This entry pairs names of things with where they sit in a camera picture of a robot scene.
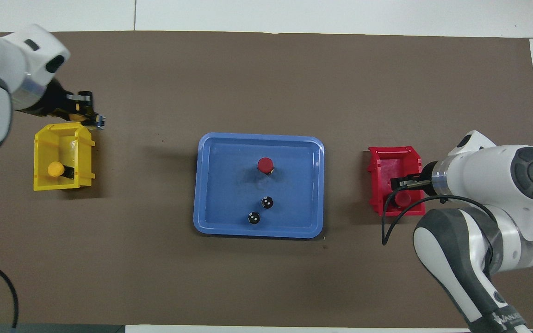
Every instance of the red round object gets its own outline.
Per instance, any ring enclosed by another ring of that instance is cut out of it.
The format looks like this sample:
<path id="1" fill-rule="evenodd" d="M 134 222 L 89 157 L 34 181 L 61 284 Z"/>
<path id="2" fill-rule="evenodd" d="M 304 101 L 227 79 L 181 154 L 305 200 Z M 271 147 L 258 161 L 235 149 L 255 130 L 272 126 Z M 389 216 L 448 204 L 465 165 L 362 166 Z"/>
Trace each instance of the red round object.
<path id="1" fill-rule="evenodd" d="M 410 204 L 410 194 L 406 191 L 400 191 L 396 193 L 394 202 L 398 207 L 406 207 Z"/>
<path id="2" fill-rule="evenodd" d="M 273 173 L 275 166 L 273 161 L 268 157 L 263 157 L 258 161 L 258 170 L 265 175 L 270 175 Z"/>

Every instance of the white floor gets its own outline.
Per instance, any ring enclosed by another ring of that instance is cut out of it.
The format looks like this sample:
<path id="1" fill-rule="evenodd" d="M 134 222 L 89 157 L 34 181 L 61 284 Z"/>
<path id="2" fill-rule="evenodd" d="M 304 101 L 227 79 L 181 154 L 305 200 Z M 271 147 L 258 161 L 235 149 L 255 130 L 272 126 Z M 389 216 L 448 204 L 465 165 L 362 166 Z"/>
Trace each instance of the white floor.
<path id="1" fill-rule="evenodd" d="M 531 38 L 533 0 L 0 0 L 0 32 L 170 30 Z M 129 333 L 220 332 L 132 326 Z M 224 332 L 372 333 L 396 329 L 227 327 Z"/>

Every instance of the black dice with white dots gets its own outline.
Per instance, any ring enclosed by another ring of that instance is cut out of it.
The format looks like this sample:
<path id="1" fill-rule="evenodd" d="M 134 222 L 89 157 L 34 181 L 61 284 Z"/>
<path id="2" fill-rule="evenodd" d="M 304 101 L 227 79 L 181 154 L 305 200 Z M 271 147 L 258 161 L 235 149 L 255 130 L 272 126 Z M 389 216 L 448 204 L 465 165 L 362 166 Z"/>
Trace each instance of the black dice with white dots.
<path id="1" fill-rule="evenodd" d="M 262 200 L 260 201 L 260 204 L 265 207 L 266 209 L 269 209 L 273 206 L 273 198 L 271 197 L 264 197 L 262 198 Z"/>
<path id="2" fill-rule="evenodd" d="M 252 211 L 252 213 L 248 214 L 248 222 L 252 223 L 253 225 L 260 222 L 260 215 L 256 213 L 256 211 Z"/>

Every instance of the yellow round object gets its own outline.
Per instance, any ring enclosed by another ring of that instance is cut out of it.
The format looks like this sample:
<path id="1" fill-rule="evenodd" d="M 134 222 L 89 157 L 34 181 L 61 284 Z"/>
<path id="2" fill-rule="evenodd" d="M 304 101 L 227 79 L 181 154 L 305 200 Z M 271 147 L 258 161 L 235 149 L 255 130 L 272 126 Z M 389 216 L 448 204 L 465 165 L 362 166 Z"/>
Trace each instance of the yellow round object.
<path id="1" fill-rule="evenodd" d="M 61 162 L 52 162 L 49 164 L 49 168 L 47 168 L 47 172 L 51 177 L 59 177 L 65 172 L 65 167 Z"/>

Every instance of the red plastic container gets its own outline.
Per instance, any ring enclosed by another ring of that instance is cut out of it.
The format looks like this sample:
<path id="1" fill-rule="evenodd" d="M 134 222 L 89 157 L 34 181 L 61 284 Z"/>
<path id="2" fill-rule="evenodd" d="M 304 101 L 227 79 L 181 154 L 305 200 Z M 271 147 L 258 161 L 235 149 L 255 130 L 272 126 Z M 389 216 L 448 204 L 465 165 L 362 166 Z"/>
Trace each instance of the red plastic container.
<path id="1" fill-rule="evenodd" d="M 390 179 L 406 177 L 412 173 L 420 173 L 423 169 L 421 157 L 411 146 L 406 147 L 370 147 L 372 158 L 367 170 L 372 173 L 372 199 L 370 204 L 380 216 L 384 204 L 392 193 Z M 404 190 L 398 192 L 386 212 L 387 216 L 397 216 L 408 205 L 423 198 L 423 191 Z M 406 215 L 424 215 L 425 204 L 421 203 L 409 210 Z"/>

